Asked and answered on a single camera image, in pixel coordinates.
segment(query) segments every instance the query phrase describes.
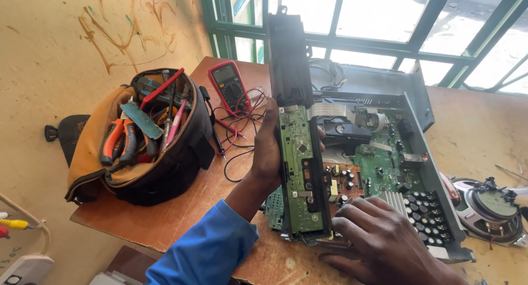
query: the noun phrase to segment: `beige wall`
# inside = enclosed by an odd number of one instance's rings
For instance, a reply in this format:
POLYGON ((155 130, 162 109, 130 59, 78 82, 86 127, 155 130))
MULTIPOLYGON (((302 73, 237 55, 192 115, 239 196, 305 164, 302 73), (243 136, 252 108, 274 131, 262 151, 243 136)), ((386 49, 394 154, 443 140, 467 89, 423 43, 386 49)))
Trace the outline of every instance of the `beige wall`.
MULTIPOLYGON (((87 284, 124 241, 69 221, 76 206, 63 199, 67 164, 59 142, 44 140, 43 127, 71 114, 91 113, 105 94, 129 83, 136 72, 184 67, 191 73, 204 56, 211 56, 201 2, 0 4, 0 191, 48 220, 53 236, 48 255, 56 264, 44 284, 87 284)), ((0 239, 0 259, 3 247, 16 244, 17 237, 10 241, 0 239)), ((25 253, 40 250, 26 247, 25 253)))

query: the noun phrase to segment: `blue sleeve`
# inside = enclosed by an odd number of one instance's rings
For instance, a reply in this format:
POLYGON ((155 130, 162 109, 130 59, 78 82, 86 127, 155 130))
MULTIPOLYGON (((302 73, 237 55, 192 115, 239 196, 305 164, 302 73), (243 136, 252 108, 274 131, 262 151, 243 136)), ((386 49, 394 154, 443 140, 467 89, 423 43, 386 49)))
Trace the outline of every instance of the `blue sleeve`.
POLYGON ((257 226, 221 199, 147 270, 145 284, 226 285, 258 238, 257 226))

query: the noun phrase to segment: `tool bag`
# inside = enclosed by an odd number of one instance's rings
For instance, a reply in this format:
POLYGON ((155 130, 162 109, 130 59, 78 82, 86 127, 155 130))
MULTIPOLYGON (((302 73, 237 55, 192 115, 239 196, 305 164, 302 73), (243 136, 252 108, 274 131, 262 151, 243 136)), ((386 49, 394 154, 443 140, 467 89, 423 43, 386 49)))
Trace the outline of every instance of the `tool bag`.
MULTIPOLYGON (((92 113, 75 148, 68 172, 66 201, 77 204, 95 201, 103 186, 118 199, 134 205, 153 206, 184 193, 200 168, 208 169, 215 157, 215 150, 208 141, 213 128, 201 88, 185 73, 176 79, 176 85, 190 87, 191 110, 185 123, 181 122, 174 140, 155 162, 138 163, 116 171, 109 171, 114 167, 105 167, 100 162, 100 148, 109 133, 110 122, 119 118, 119 104, 127 103, 131 96, 141 99, 136 86, 141 77, 163 83, 162 70, 139 73, 130 85, 122 85, 109 94, 92 113)), ((178 70, 169 71, 172 76, 178 70)))

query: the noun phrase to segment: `wooden table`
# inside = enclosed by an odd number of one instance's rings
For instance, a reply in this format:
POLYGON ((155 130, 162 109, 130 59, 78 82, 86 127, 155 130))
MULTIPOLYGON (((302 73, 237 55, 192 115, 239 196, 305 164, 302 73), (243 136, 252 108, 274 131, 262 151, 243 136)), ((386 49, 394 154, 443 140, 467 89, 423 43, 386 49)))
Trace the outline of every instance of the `wooden table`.
MULTIPOLYGON (((205 57, 191 77, 206 86, 215 106, 220 100, 207 78, 211 66, 224 61, 205 57)), ((270 91, 267 65, 237 62, 247 88, 262 86, 270 91)), ((523 180, 512 177, 493 163, 517 171, 519 165, 528 171, 528 98, 427 87, 436 123, 427 131, 431 153, 446 174, 482 180, 494 176, 500 186, 524 186, 523 180)), ((225 130, 216 128, 219 135, 225 130)), ((253 144, 254 130, 248 125, 244 134, 253 144)), ((233 148, 227 158, 244 149, 233 148)), ((251 166, 252 154, 232 162, 228 175, 241 178, 251 166)), ((225 161, 216 157, 208 171, 201 171, 189 190, 171 201, 154 207, 137 207, 119 201, 102 191, 96 202, 81 205, 71 220, 120 237, 156 251, 168 247, 216 204, 225 198, 234 183, 223 176, 225 161)), ((251 255, 235 271, 234 277, 253 284, 354 284, 348 277, 317 261, 320 252, 303 244, 282 241, 268 228, 268 219, 259 212, 253 219, 258 225, 260 240, 251 255)), ((528 283, 528 249, 505 248, 470 237, 463 246, 471 248, 476 263, 452 265, 471 285, 483 279, 490 285, 525 285, 528 283)))

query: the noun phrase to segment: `red multimeter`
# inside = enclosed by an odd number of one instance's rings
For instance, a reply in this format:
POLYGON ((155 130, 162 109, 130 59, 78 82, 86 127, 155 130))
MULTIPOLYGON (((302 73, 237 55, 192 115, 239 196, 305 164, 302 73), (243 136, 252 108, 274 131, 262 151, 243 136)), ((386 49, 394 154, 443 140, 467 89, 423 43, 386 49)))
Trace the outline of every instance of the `red multimeter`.
POLYGON ((233 113, 249 109, 251 102, 244 83, 242 83, 237 65, 233 60, 211 67, 208 76, 225 108, 230 109, 233 113))

